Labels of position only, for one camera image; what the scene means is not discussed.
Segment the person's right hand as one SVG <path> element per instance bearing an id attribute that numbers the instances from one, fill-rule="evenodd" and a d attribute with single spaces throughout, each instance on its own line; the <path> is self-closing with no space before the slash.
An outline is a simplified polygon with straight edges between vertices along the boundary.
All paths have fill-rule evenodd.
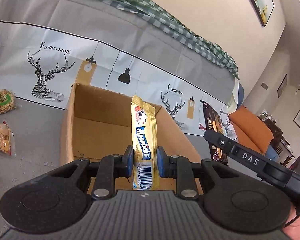
<path id="1" fill-rule="evenodd" d="M 283 228 L 283 232 L 293 240 L 300 240 L 300 216 L 292 224 Z"/>

